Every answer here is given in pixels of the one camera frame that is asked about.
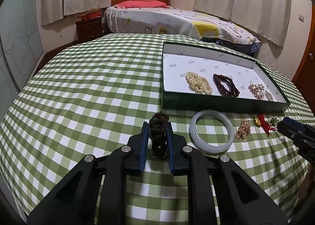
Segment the pearl bracelet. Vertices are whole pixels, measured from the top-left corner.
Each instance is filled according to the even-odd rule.
[[[212,88],[208,80],[202,76],[199,76],[195,72],[187,72],[186,81],[189,84],[190,88],[195,92],[207,95],[212,94]]]

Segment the bed sheet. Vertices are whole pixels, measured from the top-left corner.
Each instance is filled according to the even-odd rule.
[[[110,154],[161,110],[164,41],[244,56],[182,35],[110,34],[62,51],[27,83],[0,125],[0,171],[27,214],[85,155]],[[314,125],[313,113],[292,82],[259,63],[291,102],[279,118]],[[188,133],[194,112],[162,111],[174,132],[194,146]],[[235,130],[243,119],[253,118],[226,115]],[[197,129],[212,144],[227,138],[225,127],[213,119],[201,119]],[[291,140],[278,132],[267,137],[251,122],[247,141],[236,139],[227,154],[287,215],[292,212],[308,162]],[[186,177],[173,177],[167,162],[148,154],[143,175],[127,180],[127,224],[187,224],[187,210]]]
[[[260,42],[236,24],[191,10],[109,7],[104,17],[114,33],[182,34],[199,40],[217,38],[244,45]]]

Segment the gold brooch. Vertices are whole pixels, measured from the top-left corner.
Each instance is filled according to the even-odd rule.
[[[250,134],[250,123],[248,120],[243,120],[236,130],[235,138],[246,141],[246,136]]]
[[[273,96],[269,91],[265,90],[265,95],[269,101],[273,101]]]

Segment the jewelry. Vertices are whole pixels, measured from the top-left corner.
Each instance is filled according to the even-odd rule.
[[[260,126],[261,126],[261,123],[260,123],[258,117],[256,117],[256,116],[254,117],[254,124],[255,124],[257,127],[260,127]]]
[[[246,136],[250,134],[250,123],[248,120],[243,120],[241,125],[236,130],[235,138],[246,141]]]
[[[256,99],[262,100],[264,98],[264,86],[262,84],[254,85],[250,84],[248,86],[248,89],[251,91],[251,93],[255,96]]]
[[[211,118],[217,119],[221,123],[223,123],[228,134],[228,140],[226,144],[221,146],[212,146],[205,142],[202,138],[200,138],[199,134],[197,133],[196,122],[200,117],[204,116],[210,116]],[[202,110],[195,114],[189,125],[189,133],[194,143],[196,143],[196,145],[203,151],[208,153],[217,154],[225,152],[231,147],[232,143],[234,142],[234,128],[231,124],[231,121],[225,115],[215,110]]]
[[[270,120],[271,126],[273,126],[273,128],[276,128],[276,127],[277,127],[278,122],[279,122],[279,119],[276,118],[276,117],[273,117],[273,118]]]
[[[259,119],[260,123],[261,123],[261,127],[264,129],[265,133],[267,134],[267,136],[269,137],[270,133],[269,131],[276,131],[275,127],[271,127],[270,124],[268,124],[265,121],[264,115],[258,115],[257,118]]]
[[[265,90],[265,95],[269,101],[273,101],[273,96],[269,91]]]
[[[167,158],[166,148],[166,125],[169,116],[160,112],[155,113],[149,120],[148,134],[152,141],[151,154],[153,157],[159,157],[162,160]]]
[[[218,91],[223,96],[230,96],[230,97],[238,97],[239,96],[239,90],[235,87],[233,83],[233,79],[224,76],[224,75],[213,75],[213,81],[215,82],[216,87],[218,88]],[[225,82],[229,90],[227,90],[221,83],[221,81]]]
[[[202,76],[199,76],[195,72],[187,72],[186,81],[189,84],[190,88],[195,92],[204,93],[207,95],[212,94],[212,88],[208,80]]]

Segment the red string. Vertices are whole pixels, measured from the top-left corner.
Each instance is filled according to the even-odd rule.
[[[269,131],[272,130],[272,131],[275,131],[275,128],[271,128],[270,124],[268,124],[266,121],[265,121],[265,118],[264,118],[264,115],[258,115],[258,120],[260,121],[261,123],[261,127],[264,129],[265,133],[267,134],[267,136],[269,137],[270,133]]]

